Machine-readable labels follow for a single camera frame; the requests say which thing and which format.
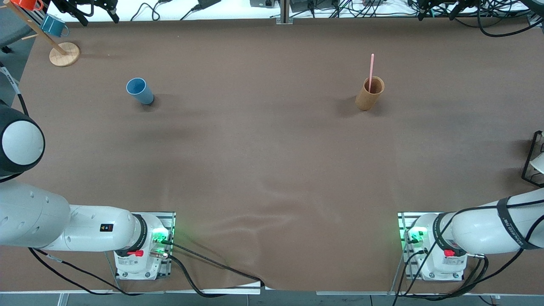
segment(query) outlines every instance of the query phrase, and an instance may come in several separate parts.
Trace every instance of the red button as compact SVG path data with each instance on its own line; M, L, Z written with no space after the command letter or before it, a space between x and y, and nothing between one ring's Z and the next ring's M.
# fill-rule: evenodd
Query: red button
M138 250L134 252L127 252L128 255L136 255L136 257L142 257L144 256L144 250Z
M455 256L455 252L453 250L444 250L444 256L446 257Z

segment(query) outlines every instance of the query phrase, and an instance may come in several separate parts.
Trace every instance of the mug handle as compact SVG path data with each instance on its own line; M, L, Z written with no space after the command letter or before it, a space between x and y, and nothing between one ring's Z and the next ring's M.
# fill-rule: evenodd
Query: mug handle
M66 37L66 36L70 35L70 29L68 29L67 25L64 25L64 27L66 28L66 35L63 35L62 32L60 32L60 36Z
M40 3L40 7L38 8L35 7L34 9L37 11L41 11L44 8L44 2L42 0L37 0L36 3L38 2Z

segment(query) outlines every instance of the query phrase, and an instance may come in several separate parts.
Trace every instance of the wooden mug tree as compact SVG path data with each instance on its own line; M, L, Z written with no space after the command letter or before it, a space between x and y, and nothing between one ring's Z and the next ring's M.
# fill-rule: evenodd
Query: wooden mug tree
M23 40L36 36L41 36L47 42L49 42L49 44L53 47L53 49L49 53L49 60L53 65L57 67L66 67L77 61L79 55L81 54L81 51L79 50L79 47L76 46L74 43L61 42L60 44L57 44L53 39L51 39L51 37L49 37L49 35L41 30L38 24L36 24L33 20L30 20L28 16L21 12L19 7L14 5L10 0L4 0L4 7L10 8L20 19L26 22L28 26L36 32L36 34L27 36L23 38Z

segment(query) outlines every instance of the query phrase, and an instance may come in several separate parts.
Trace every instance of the black label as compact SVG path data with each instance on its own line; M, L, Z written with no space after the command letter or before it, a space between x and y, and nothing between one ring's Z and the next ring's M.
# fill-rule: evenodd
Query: black label
M100 224L100 231L113 231L113 224Z

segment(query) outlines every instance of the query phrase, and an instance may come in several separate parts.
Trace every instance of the gray chair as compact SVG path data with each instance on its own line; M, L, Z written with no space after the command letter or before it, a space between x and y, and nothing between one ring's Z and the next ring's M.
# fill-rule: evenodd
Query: gray chair
M8 45L27 36L32 29L9 8L0 9L0 47L4 53L12 53Z

